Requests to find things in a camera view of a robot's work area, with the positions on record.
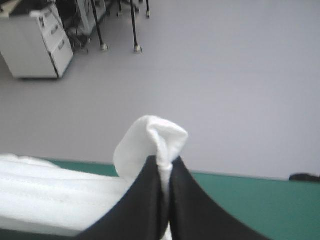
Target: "drawer handle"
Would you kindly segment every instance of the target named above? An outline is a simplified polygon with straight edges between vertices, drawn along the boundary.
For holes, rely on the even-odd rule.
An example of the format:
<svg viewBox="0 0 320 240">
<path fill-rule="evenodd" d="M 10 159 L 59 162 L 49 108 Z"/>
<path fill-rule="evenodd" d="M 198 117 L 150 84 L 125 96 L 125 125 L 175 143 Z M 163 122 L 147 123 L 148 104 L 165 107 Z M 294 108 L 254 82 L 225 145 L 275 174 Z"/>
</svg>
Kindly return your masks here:
<svg viewBox="0 0 320 240">
<path fill-rule="evenodd" d="M 42 16 L 39 18 L 39 21 L 40 21 L 41 27 L 44 29 L 45 28 L 45 21 Z"/>
<path fill-rule="evenodd" d="M 61 50 L 64 47 L 65 43 L 66 43 L 65 40 L 62 40 L 62 43 L 58 47 L 59 50 Z"/>
<path fill-rule="evenodd" d="M 51 30 L 51 35 L 55 34 L 55 33 L 57 32 L 58 28 L 59 28 L 59 27 L 58 27 L 58 24 L 55 25 L 54 29 Z"/>
<path fill-rule="evenodd" d="M 47 18 L 47 17 L 49 17 L 50 15 L 51 15 L 51 11 L 48 11 L 48 12 L 46 12 L 46 13 L 44 14 L 44 17 Z"/>
</svg>

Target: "white filing cabinet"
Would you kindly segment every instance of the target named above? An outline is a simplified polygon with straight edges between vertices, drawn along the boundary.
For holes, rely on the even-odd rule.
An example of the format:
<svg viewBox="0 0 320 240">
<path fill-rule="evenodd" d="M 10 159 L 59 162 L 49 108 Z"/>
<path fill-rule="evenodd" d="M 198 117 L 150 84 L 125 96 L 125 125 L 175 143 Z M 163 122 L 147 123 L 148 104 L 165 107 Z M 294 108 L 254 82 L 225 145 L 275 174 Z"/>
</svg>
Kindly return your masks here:
<svg viewBox="0 0 320 240">
<path fill-rule="evenodd" d="M 61 78 L 73 57 L 54 4 L 29 15 L 0 15 L 0 51 L 15 78 Z"/>
</svg>

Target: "caster wheel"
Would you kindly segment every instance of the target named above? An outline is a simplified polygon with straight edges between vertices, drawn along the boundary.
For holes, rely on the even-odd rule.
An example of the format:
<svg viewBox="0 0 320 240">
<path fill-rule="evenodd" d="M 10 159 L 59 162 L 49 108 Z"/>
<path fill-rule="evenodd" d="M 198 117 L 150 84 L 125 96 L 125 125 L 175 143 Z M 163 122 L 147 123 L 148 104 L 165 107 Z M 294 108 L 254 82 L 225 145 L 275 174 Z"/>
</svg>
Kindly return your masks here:
<svg viewBox="0 0 320 240">
<path fill-rule="evenodd" d="M 134 46 L 134 53 L 135 54 L 141 54 L 142 53 L 142 47 L 137 45 L 137 46 Z"/>
<path fill-rule="evenodd" d="M 103 53 L 109 51 L 109 47 L 108 47 L 108 45 L 105 44 L 105 43 L 100 46 L 100 49 L 101 49 L 101 52 L 103 52 Z"/>
</svg>

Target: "folded white towel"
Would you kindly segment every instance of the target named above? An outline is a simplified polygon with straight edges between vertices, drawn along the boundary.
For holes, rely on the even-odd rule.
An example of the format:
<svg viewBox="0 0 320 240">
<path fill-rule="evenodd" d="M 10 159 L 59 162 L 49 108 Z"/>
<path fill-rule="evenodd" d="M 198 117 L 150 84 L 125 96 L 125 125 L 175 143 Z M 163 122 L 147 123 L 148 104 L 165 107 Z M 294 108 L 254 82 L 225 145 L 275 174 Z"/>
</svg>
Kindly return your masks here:
<svg viewBox="0 0 320 240">
<path fill-rule="evenodd" d="M 75 236 L 122 198 L 148 156 L 156 155 L 162 188 L 168 195 L 171 162 L 188 134 L 167 120 L 144 116 L 114 152 L 120 177 L 71 171 L 32 157 L 0 155 L 0 228 Z M 169 231 L 164 239 L 171 239 Z"/>
</svg>

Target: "stitching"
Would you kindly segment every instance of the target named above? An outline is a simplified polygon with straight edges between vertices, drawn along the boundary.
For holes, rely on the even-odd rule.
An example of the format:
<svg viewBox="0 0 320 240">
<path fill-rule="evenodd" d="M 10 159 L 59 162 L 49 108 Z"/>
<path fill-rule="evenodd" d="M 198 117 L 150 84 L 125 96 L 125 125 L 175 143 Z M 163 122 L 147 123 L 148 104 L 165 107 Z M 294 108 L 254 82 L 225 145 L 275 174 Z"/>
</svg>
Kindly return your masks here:
<svg viewBox="0 0 320 240">
<path fill-rule="evenodd" d="M 31 198 L 31 199 L 41 199 L 41 200 L 46 200 L 46 201 L 51 201 L 51 202 L 59 202 L 60 204 L 78 204 L 78 205 L 89 205 L 89 206 L 98 206 L 98 207 L 106 207 L 107 206 L 107 204 L 105 204 L 105 203 L 99 204 L 99 203 L 90 203 L 90 202 L 85 202 L 85 201 L 59 200 L 59 199 L 55 199 L 52 197 L 33 196 L 30 194 L 26 194 L 26 193 L 9 192 L 9 191 L 3 191 L 3 190 L 0 190 L 0 193 L 11 194 L 11 195 L 26 197 L 26 198 Z"/>
<path fill-rule="evenodd" d="M 5 178 L 5 177 L 0 177 L 0 180 L 10 181 L 10 182 L 18 182 L 18 183 L 23 183 L 23 184 L 31 184 L 31 185 L 41 186 L 41 187 L 45 187 L 45 188 L 49 187 L 52 189 L 66 189 L 66 190 L 74 190 L 74 191 L 81 191 L 81 192 L 87 192 L 87 193 L 96 193 L 96 191 L 92 191 L 85 186 L 81 187 L 81 189 L 80 189 L 80 188 L 72 188 L 72 187 L 65 187 L 65 186 L 48 186 L 48 185 L 37 183 L 37 182 L 11 179 L 11 178 Z M 113 181 L 110 181 L 110 182 L 122 182 L 122 181 L 119 181 L 117 179 L 113 179 Z"/>
</svg>

